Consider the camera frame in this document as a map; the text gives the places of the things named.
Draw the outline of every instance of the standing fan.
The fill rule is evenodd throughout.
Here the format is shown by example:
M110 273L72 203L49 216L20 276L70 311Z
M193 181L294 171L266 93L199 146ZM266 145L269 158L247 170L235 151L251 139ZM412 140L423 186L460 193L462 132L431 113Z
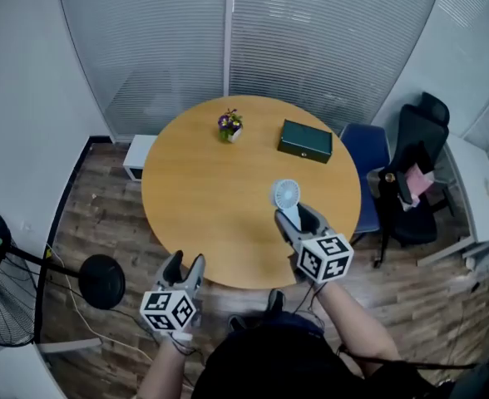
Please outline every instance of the standing fan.
M125 292L125 275L113 258L96 254L79 272L63 268L19 249L0 216L0 346L24 346L34 338L37 288L27 262L78 278L82 297L95 308L113 308Z
M300 187L296 180L276 180L270 190L270 202L278 207L289 218L291 223L302 230L302 222L298 213Z

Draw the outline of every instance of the green leather box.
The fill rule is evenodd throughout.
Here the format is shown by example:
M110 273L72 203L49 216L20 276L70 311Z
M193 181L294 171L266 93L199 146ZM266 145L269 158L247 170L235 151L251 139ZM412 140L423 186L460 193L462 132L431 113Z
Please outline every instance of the green leather box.
M329 131L285 120L278 150L325 164L333 153L333 138Z

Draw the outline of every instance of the potted flower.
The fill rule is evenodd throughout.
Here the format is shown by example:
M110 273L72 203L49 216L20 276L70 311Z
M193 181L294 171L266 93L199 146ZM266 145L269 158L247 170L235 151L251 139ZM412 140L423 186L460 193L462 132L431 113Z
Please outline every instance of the potted flower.
M235 112L237 110L228 109L223 116L219 117L219 138L224 142L235 142L243 130L241 117Z

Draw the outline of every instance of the chair leg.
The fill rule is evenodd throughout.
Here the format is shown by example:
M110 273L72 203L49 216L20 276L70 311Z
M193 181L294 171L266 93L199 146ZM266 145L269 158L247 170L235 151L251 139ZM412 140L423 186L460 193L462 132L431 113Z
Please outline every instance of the chair leg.
M379 268L382 265L383 260L385 259L385 251L387 250L387 245L388 245L388 231L384 230L381 238L381 254L376 260L374 260L375 269Z
M354 240L352 240L352 242L350 242L350 245L352 247L355 247L355 244L357 244L361 239L363 239L363 236L366 235L366 233L363 233L363 234L359 234L358 236L355 237Z

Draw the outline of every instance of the white wall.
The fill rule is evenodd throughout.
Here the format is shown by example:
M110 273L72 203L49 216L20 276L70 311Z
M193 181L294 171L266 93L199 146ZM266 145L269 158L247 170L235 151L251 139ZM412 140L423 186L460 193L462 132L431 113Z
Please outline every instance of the white wall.
M42 255L90 135L109 132L59 0L0 0L0 214L23 249Z
M394 128L422 91L449 108L463 135L489 102L489 0L437 0L417 45L373 124Z

